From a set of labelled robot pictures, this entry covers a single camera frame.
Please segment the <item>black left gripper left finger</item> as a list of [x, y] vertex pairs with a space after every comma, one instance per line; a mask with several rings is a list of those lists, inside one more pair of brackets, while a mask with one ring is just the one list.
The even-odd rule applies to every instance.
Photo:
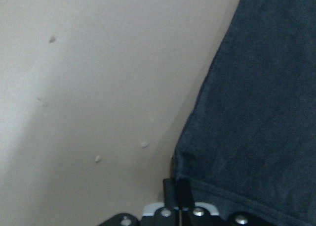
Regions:
[[164, 179], [162, 184], [165, 207], [177, 209], [176, 186], [174, 179]]

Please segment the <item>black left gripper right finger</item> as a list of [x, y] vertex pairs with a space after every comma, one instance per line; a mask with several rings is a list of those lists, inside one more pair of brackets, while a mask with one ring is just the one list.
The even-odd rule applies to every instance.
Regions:
[[194, 207], [194, 199], [190, 182], [187, 179], [178, 179], [176, 182], [176, 199], [179, 208], [190, 209]]

